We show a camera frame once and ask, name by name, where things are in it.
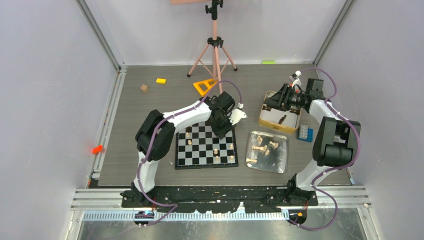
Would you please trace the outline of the yellow tin box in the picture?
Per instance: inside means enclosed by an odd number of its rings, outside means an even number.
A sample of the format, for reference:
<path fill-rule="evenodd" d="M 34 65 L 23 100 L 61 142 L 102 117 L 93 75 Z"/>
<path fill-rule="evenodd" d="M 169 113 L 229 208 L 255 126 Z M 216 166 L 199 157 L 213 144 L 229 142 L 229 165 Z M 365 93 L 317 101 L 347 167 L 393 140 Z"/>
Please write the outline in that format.
<path fill-rule="evenodd" d="M 258 124 L 286 134 L 294 134 L 300 126 L 301 109 L 291 107 L 288 111 L 277 110 L 262 104 Z"/>

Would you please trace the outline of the black white chess board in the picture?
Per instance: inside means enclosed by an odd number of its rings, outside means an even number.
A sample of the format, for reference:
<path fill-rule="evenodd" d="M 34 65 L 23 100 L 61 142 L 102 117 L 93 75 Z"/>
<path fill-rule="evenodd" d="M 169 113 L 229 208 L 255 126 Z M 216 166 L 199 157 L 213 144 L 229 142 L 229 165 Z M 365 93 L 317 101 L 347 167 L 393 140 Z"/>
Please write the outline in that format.
<path fill-rule="evenodd" d="M 209 122 L 199 122 L 178 131 L 175 143 L 176 170 L 239 166 L 234 129 L 219 138 Z"/>

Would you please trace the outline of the silver metal tray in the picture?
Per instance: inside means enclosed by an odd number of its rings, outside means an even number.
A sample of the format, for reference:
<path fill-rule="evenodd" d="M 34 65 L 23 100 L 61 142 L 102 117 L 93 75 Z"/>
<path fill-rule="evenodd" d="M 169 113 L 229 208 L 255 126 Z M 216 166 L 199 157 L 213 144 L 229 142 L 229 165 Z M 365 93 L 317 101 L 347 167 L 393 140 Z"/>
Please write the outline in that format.
<path fill-rule="evenodd" d="M 252 146 L 267 146 L 267 151 Z M 288 164 L 288 139 L 284 135 L 252 131 L 248 137 L 245 165 L 251 169 L 283 174 Z"/>

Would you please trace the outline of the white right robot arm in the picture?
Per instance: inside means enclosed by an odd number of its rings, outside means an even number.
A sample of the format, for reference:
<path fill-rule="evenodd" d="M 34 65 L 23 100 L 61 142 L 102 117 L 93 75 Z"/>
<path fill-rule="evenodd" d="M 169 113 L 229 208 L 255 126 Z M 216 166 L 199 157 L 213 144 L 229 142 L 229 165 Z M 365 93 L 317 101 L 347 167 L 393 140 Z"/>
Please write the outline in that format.
<path fill-rule="evenodd" d="M 264 100 L 268 108 L 289 111 L 304 109 L 320 124 L 312 148 L 312 160 L 287 182 L 284 201 L 304 205 L 317 191 L 317 185 L 331 173 L 351 166 L 360 151 L 361 125 L 347 120 L 325 98 L 324 82 L 310 78 L 306 89 L 296 92 L 295 85 L 283 84 L 281 89 Z"/>

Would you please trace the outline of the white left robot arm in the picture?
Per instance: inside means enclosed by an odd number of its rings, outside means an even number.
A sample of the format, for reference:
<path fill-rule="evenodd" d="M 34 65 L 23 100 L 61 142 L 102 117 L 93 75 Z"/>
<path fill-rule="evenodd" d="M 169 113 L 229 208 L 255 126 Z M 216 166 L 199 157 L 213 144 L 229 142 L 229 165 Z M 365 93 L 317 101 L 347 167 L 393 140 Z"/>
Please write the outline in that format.
<path fill-rule="evenodd" d="M 151 190 L 155 187 L 159 161 L 169 152 L 177 132 L 200 122 L 209 122 L 212 132 L 222 139 L 236 125 L 231 119 L 235 111 L 235 100 L 227 92 L 213 97 L 206 95 L 172 112 L 152 110 L 135 135 L 138 164 L 131 183 L 135 202 L 141 207 L 148 207 L 153 202 Z"/>

